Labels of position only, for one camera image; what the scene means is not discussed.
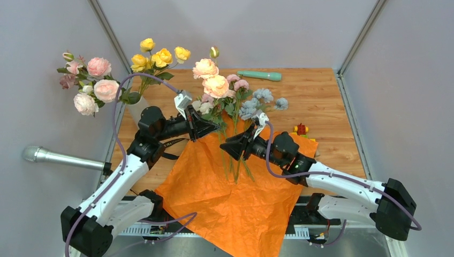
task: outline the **orange wrapping paper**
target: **orange wrapping paper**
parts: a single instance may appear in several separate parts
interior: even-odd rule
[[[227,122],[228,136],[234,135]],[[237,125],[243,131],[244,123]],[[260,134],[269,138],[269,128]],[[317,143],[291,135],[299,151],[313,157]],[[228,155],[223,152],[226,165]],[[212,133],[189,142],[165,182],[156,189],[164,197],[164,209],[173,217],[197,212],[188,226],[194,233],[233,256],[278,256],[289,216],[303,186],[269,174],[265,160],[252,156],[246,161],[253,182],[241,164],[238,184],[230,174],[226,180],[219,138]],[[237,162],[233,160],[236,170]],[[281,174],[278,166],[271,165]]]

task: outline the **silver microphone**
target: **silver microphone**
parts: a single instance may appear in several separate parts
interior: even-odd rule
[[[52,152],[42,146],[27,146],[22,152],[22,157],[30,162],[53,162],[74,167],[99,170],[104,174],[110,173],[112,164],[81,158],[77,156]]]

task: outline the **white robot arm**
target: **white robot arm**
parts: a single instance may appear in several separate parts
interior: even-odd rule
[[[341,198],[315,193],[307,205],[326,219],[339,218],[372,224],[383,234],[405,241],[408,237],[416,203],[405,187],[390,178],[387,183],[358,178],[332,169],[313,158],[298,152],[299,146],[287,132],[277,135],[273,141],[259,136],[268,122],[268,117],[258,112],[248,130],[227,138],[220,145],[235,160],[251,155],[267,161],[271,175],[285,178],[293,184],[329,190]],[[279,166],[282,174],[273,173],[270,163]]]
[[[156,106],[143,110],[139,130],[127,150],[126,159],[87,200],[75,209],[68,206],[62,212],[64,241],[73,229],[70,245],[86,256],[99,257],[120,232],[143,218],[159,215],[162,197],[149,190],[141,192],[126,206],[117,206],[162,156],[165,146],[161,140],[189,134],[191,140],[196,141],[220,129],[217,124],[202,119],[189,105],[190,101],[189,93],[180,92],[175,97],[179,115],[170,119],[166,119]]]

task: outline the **white wall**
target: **white wall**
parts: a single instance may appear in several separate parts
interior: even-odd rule
[[[127,57],[147,37],[156,48],[213,45],[222,67],[340,68],[376,0],[99,0]]]
[[[345,79],[372,172],[402,181],[422,231],[410,257],[452,256],[454,2],[388,1]]]
[[[93,192],[100,172],[21,158],[29,144],[104,160],[112,137],[112,105],[96,118],[73,105],[77,88],[62,90],[57,67],[70,49],[126,71],[87,1],[2,1],[0,4],[0,255],[63,256],[60,213]]]

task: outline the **green tool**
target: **green tool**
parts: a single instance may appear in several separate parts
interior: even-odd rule
[[[268,79],[271,81],[280,81],[282,78],[282,74],[278,72],[238,71],[237,74],[244,77]]]

